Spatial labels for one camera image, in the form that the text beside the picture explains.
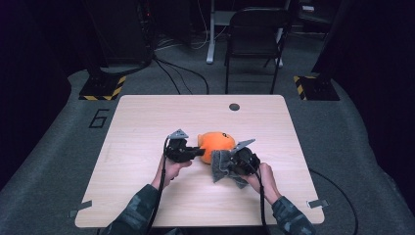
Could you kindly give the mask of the person's left hand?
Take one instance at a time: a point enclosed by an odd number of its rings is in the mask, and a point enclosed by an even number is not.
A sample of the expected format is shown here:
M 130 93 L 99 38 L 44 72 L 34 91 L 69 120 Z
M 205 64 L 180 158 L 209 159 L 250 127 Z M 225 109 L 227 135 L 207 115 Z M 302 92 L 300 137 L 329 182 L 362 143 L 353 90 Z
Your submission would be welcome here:
M 170 181 L 179 175 L 179 171 L 184 167 L 189 167 L 192 164 L 191 161 L 185 163 L 176 163 L 170 159 L 162 157 L 157 170 L 157 173 L 151 183 L 156 189 L 164 189 L 170 184 Z M 165 170 L 164 180 L 161 180 L 162 171 Z

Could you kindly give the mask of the person's right hand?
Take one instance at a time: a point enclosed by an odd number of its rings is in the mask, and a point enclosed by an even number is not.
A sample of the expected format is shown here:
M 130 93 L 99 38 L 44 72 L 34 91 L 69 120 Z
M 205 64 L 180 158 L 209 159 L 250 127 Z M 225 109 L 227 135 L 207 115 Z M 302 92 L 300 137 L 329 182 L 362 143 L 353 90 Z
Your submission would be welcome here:
M 258 175 L 260 176 L 260 180 L 253 174 L 242 175 L 242 178 L 246 180 L 257 193 L 260 192 L 260 186 L 263 186 L 264 199 L 270 205 L 273 205 L 282 197 L 282 195 L 278 191 L 272 167 L 267 163 L 261 163 L 258 168 Z

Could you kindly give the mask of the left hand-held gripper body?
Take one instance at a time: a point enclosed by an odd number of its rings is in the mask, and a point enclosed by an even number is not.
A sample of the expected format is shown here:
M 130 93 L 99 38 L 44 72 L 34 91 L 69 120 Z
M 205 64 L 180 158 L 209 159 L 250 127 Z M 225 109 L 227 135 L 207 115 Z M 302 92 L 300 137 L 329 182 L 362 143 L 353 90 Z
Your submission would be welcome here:
M 185 163 L 192 159 L 192 155 L 186 147 L 188 135 L 178 129 L 169 134 L 164 141 L 163 154 L 175 163 Z

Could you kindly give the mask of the grey towel cloth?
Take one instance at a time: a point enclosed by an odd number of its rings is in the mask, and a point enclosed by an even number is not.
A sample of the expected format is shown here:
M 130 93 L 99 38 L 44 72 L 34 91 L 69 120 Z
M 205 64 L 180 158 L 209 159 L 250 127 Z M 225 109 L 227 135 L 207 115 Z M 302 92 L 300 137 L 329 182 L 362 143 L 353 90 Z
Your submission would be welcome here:
M 219 180 L 228 177 L 232 179 L 238 188 L 243 189 L 248 185 L 248 182 L 244 180 L 240 175 L 235 173 L 231 166 L 231 153 L 227 150 L 214 150 L 211 152 L 211 175 L 214 183 Z

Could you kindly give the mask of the black folding chair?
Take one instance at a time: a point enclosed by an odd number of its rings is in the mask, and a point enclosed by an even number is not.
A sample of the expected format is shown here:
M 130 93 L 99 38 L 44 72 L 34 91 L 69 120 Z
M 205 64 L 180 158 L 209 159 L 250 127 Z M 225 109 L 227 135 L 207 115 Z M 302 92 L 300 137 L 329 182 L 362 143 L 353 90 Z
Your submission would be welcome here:
M 230 20 L 224 66 L 225 93 L 229 91 L 232 58 L 265 59 L 275 64 L 270 94 L 274 93 L 279 63 L 293 22 L 292 14 L 282 8 L 248 7 L 237 11 Z

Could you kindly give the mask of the orange plush toy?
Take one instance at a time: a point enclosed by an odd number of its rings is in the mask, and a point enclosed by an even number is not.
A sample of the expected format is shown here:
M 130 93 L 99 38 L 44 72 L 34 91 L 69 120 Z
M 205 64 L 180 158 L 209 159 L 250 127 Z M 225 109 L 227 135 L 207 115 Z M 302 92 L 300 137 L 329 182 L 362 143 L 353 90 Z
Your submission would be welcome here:
M 212 151 L 232 150 L 235 146 L 235 139 L 225 132 L 213 131 L 198 135 L 198 147 L 205 150 L 201 160 L 208 165 L 211 164 Z

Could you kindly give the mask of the black stand base striped edge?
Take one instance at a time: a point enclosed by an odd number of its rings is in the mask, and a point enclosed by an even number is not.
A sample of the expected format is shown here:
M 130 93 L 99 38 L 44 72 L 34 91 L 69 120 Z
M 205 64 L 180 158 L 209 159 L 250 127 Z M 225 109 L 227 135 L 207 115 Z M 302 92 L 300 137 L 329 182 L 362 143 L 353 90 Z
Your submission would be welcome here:
M 111 101 L 119 95 L 126 77 L 108 77 L 101 81 L 88 78 L 79 92 L 79 100 Z
M 295 76 L 294 82 L 300 98 L 304 101 L 339 101 L 331 81 L 322 81 L 317 76 Z

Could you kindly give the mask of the white desk frame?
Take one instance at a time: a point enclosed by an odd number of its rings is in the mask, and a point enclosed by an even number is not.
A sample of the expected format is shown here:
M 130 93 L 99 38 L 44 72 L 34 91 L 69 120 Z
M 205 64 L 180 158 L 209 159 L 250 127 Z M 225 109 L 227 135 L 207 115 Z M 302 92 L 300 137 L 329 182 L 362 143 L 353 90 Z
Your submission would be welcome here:
M 208 50 L 207 50 L 207 64 L 211 65 L 214 62 L 214 52 L 215 52 L 215 38 L 218 34 L 215 32 L 217 26 L 230 26 L 232 23 L 232 18 L 235 15 L 241 15 L 246 17 L 248 13 L 255 12 L 255 16 L 252 20 L 248 18 L 242 18 L 243 23 L 257 23 L 260 19 L 265 20 L 267 23 L 274 21 L 279 24 L 279 29 L 276 33 L 276 39 L 281 39 L 283 37 L 283 26 L 290 26 L 291 19 L 293 18 L 291 13 L 288 11 L 289 4 L 291 0 L 285 0 L 286 5 L 284 8 L 266 8 L 266 7 L 248 7 L 238 11 L 216 11 L 215 10 L 215 0 L 210 0 L 210 27 L 209 27 L 209 41 L 208 41 Z

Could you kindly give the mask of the dark curtain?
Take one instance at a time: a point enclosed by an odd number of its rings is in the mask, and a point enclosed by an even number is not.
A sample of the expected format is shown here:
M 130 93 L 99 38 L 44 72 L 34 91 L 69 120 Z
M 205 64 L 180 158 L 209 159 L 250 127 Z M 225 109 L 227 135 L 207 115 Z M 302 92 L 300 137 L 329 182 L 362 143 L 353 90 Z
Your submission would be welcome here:
M 80 70 L 68 0 L 0 0 L 0 190 L 67 103 Z
M 415 215 L 415 0 L 342 0 L 313 69 L 354 103 Z

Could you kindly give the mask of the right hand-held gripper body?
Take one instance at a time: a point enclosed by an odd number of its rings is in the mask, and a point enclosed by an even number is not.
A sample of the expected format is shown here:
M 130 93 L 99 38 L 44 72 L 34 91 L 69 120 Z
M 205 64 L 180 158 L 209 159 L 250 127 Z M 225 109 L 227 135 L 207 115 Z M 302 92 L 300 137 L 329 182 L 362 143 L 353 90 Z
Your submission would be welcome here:
M 239 142 L 234 149 L 230 151 L 229 169 L 239 175 L 255 174 L 260 165 L 258 156 L 248 148 L 254 139 Z

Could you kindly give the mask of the dark equipment cabinet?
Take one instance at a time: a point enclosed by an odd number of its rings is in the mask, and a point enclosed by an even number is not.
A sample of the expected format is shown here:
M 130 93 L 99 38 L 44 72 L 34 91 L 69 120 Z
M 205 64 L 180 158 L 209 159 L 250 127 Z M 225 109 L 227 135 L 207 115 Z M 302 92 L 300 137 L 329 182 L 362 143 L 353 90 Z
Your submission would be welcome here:
M 151 60 L 149 18 L 144 0 L 85 0 L 109 65 L 143 65 Z

